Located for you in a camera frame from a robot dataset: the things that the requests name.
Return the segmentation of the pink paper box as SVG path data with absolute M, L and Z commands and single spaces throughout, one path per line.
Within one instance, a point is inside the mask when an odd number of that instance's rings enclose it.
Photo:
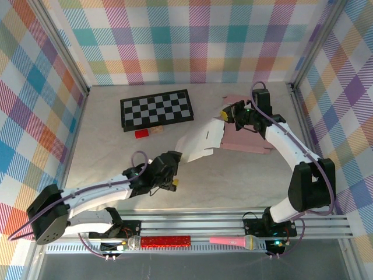
M 241 129 L 237 131 L 235 124 L 224 123 L 224 134 L 221 139 L 220 149 L 269 154 L 274 146 L 264 140 L 258 133 Z

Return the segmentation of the white paper box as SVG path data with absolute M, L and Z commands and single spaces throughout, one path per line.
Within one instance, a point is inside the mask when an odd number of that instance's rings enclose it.
M 182 153 L 181 162 L 189 163 L 204 156 L 213 154 L 219 148 L 224 135 L 224 121 L 216 118 L 191 128 L 179 139 L 175 150 Z

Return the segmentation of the red glitter toy microphone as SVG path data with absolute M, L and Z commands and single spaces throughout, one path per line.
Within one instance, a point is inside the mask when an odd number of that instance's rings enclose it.
M 168 249 L 191 246 L 190 236 L 132 236 L 126 242 L 131 250 Z

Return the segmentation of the black and grey chessboard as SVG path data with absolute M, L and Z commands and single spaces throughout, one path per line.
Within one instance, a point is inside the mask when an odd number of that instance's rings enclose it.
M 186 89 L 120 100 L 123 131 L 137 131 L 156 126 L 194 120 Z

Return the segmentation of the black controller board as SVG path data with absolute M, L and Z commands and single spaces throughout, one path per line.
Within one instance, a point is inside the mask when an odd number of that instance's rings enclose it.
M 286 248 L 286 241 L 285 240 L 266 240 L 266 249 L 267 254 L 269 255 L 276 255 L 276 254 L 283 254 Z
M 124 251 L 128 248 L 127 241 L 121 241 L 116 243 L 100 243 L 100 251 Z

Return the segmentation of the pink toy microphone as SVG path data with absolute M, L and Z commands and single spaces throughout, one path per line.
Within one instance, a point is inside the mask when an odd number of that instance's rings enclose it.
M 210 243 L 213 244 L 223 244 L 229 246 L 242 247 L 247 250 L 259 250 L 261 249 L 260 240 L 253 235 L 246 236 L 221 236 L 221 237 L 210 237 Z

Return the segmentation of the aluminium mounting rail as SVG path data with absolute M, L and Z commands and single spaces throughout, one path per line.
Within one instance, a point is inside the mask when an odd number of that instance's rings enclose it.
M 210 237 L 243 236 L 244 219 L 263 218 L 263 208 L 195 208 L 118 211 L 122 220 L 140 220 L 140 236 L 190 236 L 206 242 Z M 341 215 L 305 215 L 296 220 L 296 237 L 259 237 L 264 240 L 349 239 L 349 222 Z

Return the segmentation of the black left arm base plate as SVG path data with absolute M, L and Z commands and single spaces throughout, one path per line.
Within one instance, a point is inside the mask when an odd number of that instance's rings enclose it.
M 128 239 L 132 236 L 139 236 L 141 230 L 141 220 L 122 220 L 115 223 L 104 233 L 90 232 L 90 239 Z

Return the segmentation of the aluminium side rail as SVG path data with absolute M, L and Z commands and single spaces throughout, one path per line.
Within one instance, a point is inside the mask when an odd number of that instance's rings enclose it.
M 64 144 L 64 149 L 62 150 L 62 163 L 59 164 L 54 179 L 54 183 L 60 190 L 64 190 L 66 188 L 66 182 L 71 169 L 72 159 L 75 153 L 76 144 L 78 141 L 79 132 L 89 96 L 90 89 L 88 89 L 88 92 L 83 95 L 81 106 L 77 106 L 75 114 L 73 115 L 71 125 L 68 129 L 69 135 L 66 139 L 66 143 Z
M 290 94 L 291 102 L 294 106 L 295 113 L 300 124 L 302 137 L 306 146 L 306 157 L 311 159 L 311 162 L 315 164 L 315 167 L 312 167 L 312 171 L 318 171 L 319 175 L 314 174 L 316 177 L 319 177 L 317 183 L 325 183 L 326 191 L 328 193 L 328 198 L 330 199 L 329 209 L 326 211 L 316 211 L 316 210 L 307 210 L 305 211 L 308 214 L 314 214 L 319 216 L 328 216 L 333 215 L 334 206 L 335 206 L 335 166 L 330 159 L 323 159 L 314 152 L 314 146 L 311 142 L 311 135 L 307 126 L 304 112 L 301 108 L 300 101 L 297 97 L 297 89 L 292 83 L 287 83 L 287 90 Z

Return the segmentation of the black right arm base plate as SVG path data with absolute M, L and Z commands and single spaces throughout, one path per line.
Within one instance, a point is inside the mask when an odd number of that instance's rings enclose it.
M 297 229 L 295 223 L 290 221 L 274 223 L 268 217 L 244 219 L 244 230 L 246 235 L 256 237 L 296 237 Z

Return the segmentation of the aluminium frame post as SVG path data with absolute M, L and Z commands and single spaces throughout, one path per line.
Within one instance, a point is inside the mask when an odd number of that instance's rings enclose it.
M 45 29 L 58 54 L 61 56 L 64 63 L 66 63 L 66 66 L 70 70 L 74 81 L 78 84 L 79 89 L 84 92 L 85 96 L 88 96 L 90 88 L 47 11 L 47 8 L 44 6 L 43 1 L 27 0 L 27 2 L 35 13 L 37 19 L 41 22 L 42 27 Z
M 305 79 L 347 3 L 348 0 L 328 0 L 288 83 L 292 91 Z

